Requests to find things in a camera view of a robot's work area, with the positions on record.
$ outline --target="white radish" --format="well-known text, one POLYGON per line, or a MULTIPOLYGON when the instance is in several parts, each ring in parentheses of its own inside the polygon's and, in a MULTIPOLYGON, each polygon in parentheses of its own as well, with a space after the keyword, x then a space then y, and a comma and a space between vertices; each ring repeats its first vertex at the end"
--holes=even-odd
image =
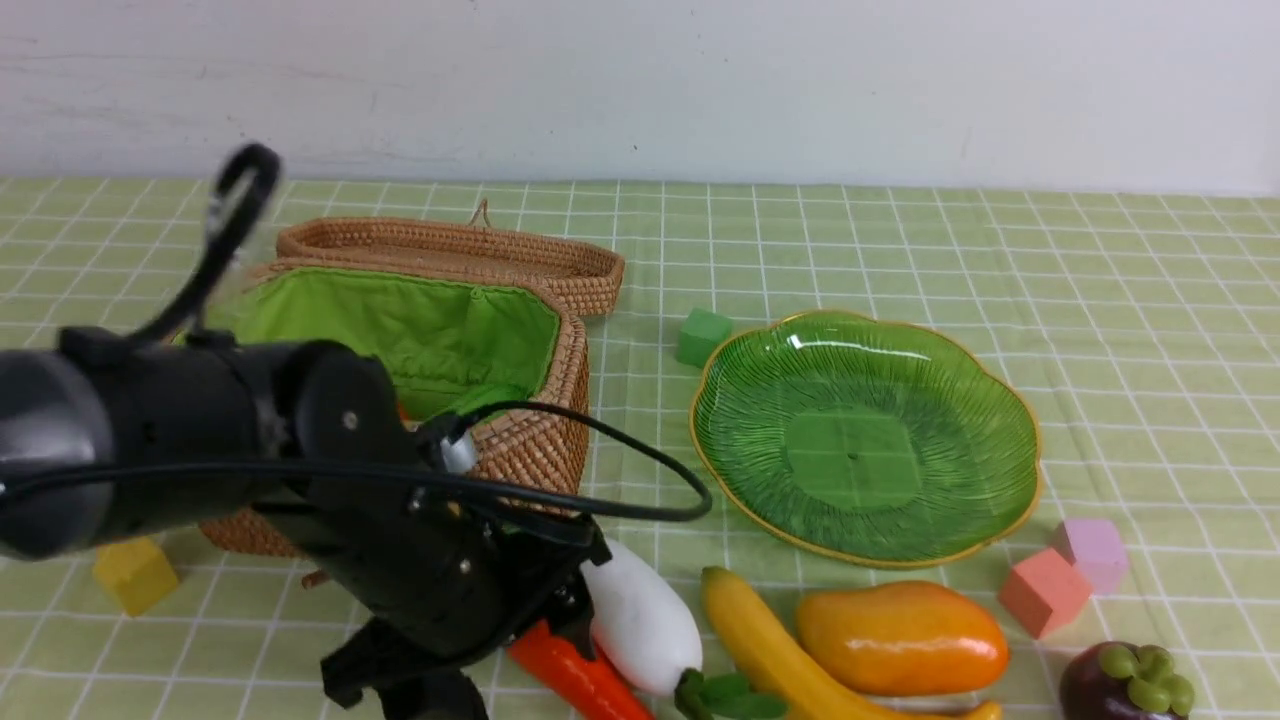
POLYGON ((591 637, 636 689, 675 696, 686 670, 703 667, 698 621, 667 580, 625 544, 605 539, 613 559, 582 564, 595 619, 591 637))

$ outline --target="green checkered tablecloth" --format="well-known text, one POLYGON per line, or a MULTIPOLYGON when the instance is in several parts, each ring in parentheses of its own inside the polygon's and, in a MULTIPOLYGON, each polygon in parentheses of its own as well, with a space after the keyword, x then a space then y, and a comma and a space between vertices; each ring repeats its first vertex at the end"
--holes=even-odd
MULTIPOLYGON (((797 552, 724 502, 687 525, 609 524, 694 607, 708 564, 756 583, 788 623, 808 588, 927 578, 1005 624, 1014 660, 983 696, 1010 720, 1057 717, 1066 660, 1103 638, 1171 648, 1199 691, 1199 717, 1280 719, 1280 200, 297 182, 262 233, 319 215, 465 222, 481 197, 495 225, 628 259, 617 313, 590 323, 594 411, 686 461, 696 464, 698 374, 673 350, 698 306, 740 328, 817 306, 927 324, 1034 405, 1048 480, 1039 511, 1009 542, 934 570, 873 573, 797 552), (995 593, 1010 562, 1082 515, 1120 527, 1133 570, 1116 594, 1032 642, 995 593)), ((195 261, 204 209, 196 182, 0 179, 0 345, 147 318, 195 261)), ((690 498, 613 445, 594 446, 584 488, 690 498)), ((305 564, 228 557, 196 532, 164 547, 182 588, 137 620, 99 592, 87 556, 0 560, 0 720, 344 716, 317 684, 317 660, 364 618, 340 588, 302 592, 305 564)), ((704 629, 709 667, 727 667, 704 629)), ((498 656, 471 674, 498 720, 572 716, 498 656)), ((346 716, 380 717, 376 705, 346 716)))

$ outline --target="toy radish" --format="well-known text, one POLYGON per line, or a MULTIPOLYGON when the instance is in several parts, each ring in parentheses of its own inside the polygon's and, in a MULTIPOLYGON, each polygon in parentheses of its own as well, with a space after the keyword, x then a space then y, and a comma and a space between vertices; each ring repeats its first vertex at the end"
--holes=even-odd
POLYGON ((613 559, 582 564, 595 619, 591 638, 632 687, 675 698, 691 720, 780 717, 786 706, 750 692, 746 678, 704 678, 703 638, 685 601, 625 544, 605 539, 613 559))

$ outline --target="black cable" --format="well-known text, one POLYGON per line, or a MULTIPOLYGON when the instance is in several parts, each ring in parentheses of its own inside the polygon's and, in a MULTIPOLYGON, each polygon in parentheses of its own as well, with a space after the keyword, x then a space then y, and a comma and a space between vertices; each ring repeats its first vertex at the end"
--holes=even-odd
POLYGON ((360 478, 415 487, 434 486, 436 489, 462 497, 474 496, 484 497, 486 500, 494 497, 521 500, 570 512, 585 512, 589 515, 625 518, 630 520, 685 523, 701 518, 712 509, 712 493, 707 488, 707 484, 703 483, 701 479, 699 479, 698 475, 695 475, 694 471, 682 462, 666 452, 662 452, 660 450, 623 433, 622 430, 618 430, 617 428, 609 427, 595 418, 591 418, 590 415, 585 415, 567 407, 561 407, 558 405, 548 405, 545 402, 534 401, 493 402, 460 418, 458 424, 454 428, 456 434, 451 433, 449 439, 456 442, 467 429, 475 425, 480 418, 504 410, 534 410, 559 415, 562 418, 582 423, 584 425, 598 430, 673 470, 682 480, 685 480, 685 483, 689 484, 690 488, 692 488, 695 493, 698 493, 698 505, 685 509, 631 505, 626 502, 613 502, 609 500, 595 500, 590 497, 547 492, 518 486, 502 479, 492 480, 467 478, 453 473, 442 473, 439 470, 428 470, 424 468, 411 468, 406 465, 348 462, 338 460, 248 459, 210 460, 204 462, 165 462, 151 465, 96 465, 90 468, 55 470, 51 473, 38 474, 32 478, 33 482, 23 483, 20 487, 12 488, 8 492, 0 491, 0 506, 9 502, 17 502, 27 495, 36 495, 46 491, 52 492, 55 489, 65 489, 69 487, 93 483, 136 482, 151 477, 191 478, 225 477, 236 474, 269 477, 303 475, 330 479, 360 478))
POLYGON ((506 410, 532 410, 536 413, 547 413, 548 415, 559 415, 561 418, 567 418, 570 420, 573 420, 575 423, 581 423, 591 428, 593 430, 605 434, 621 442, 622 445, 630 447, 631 450, 635 450, 636 452, 666 465, 677 475, 680 475, 680 478, 685 480, 689 484, 689 487, 694 488, 694 491, 698 492, 698 495, 701 496, 705 492, 707 497, 710 497, 710 493, 707 492, 707 486, 703 484, 703 482, 698 478, 698 475, 695 475, 692 470, 686 468, 682 462, 680 462, 675 457, 667 455, 666 452, 658 450, 657 447, 646 445, 623 433, 622 430, 612 425, 602 423, 600 420, 596 420, 590 415, 579 413, 577 410, 571 410, 568 407, 562 407, 559 405, 550 405, 548 402, 538 402, 534 400, 502 400, 498 402, 490 402, 489 405, 481 405, 480 407, 460 418, 458 424, 454 427, 453 432, 449 433, 449 442, 457 442, 458 439, 461 439, 467 430, 480 424, 481 419, 488 418, 494 413, 503 413, 506 410))
POLYGON ((212 295, 218 282, 236 256, 236 251, 244 243, 244 238, 248 237, 253 224, 257 223, 270 201, 271 192, 280 177, 280 158, 256 142, 242 147, 227 163, 214 186, 212 205, 215 213, 212 214, 220 214, 220 206, 227 200, 227 193, 248 172, 253 173, 253 178, 250 181, 244 196, 230 211, 230 217, 223 223, 218 234, 206 243, 205 256, 196 266, 196 272, 191 274, 187 284, 178 291, 174 300, 159 315, 125 338, 129 345, 142 347, 161 342, 204 309, 209 296, 212 295))
POLYGON ((428 470, 410 465, 384 465, 376 462, 348 462, 339 460, 211 460, 207 462, 163 462, 147 465, 93 465, 73 468, 51 473, 28 475, 19 487, 0 492, 0 506, 18 502, 26 496, 54 492, 72 487, 95 483, 128 483, 147 478, 218 478, 227 475, 279 477, 302 475, 329 479, 360 479, 406 487, 435 487, 452 496, 506 497, 532 502, 570 512, 586 512, 605 518, 625 518, 628 520, 658 520, 666 523, 686 523, 701 518, 712 509, 712 493, 707 486, 687 470, 680 473, 698 493, 699 502, 691 507, 671 509, 595 500, 547 492, 517 486, 507 480, 468 478, 453 473, 428 470))

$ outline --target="toy carrot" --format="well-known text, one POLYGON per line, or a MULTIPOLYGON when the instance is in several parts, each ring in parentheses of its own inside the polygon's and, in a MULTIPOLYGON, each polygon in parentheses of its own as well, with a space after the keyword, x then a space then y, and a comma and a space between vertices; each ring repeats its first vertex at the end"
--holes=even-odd
POLYGON ((571 642, 552 634, 547 620, 507 647, 507 656, 585 720, 654 720, 599 650, 595 661, 586 660, 571 642))

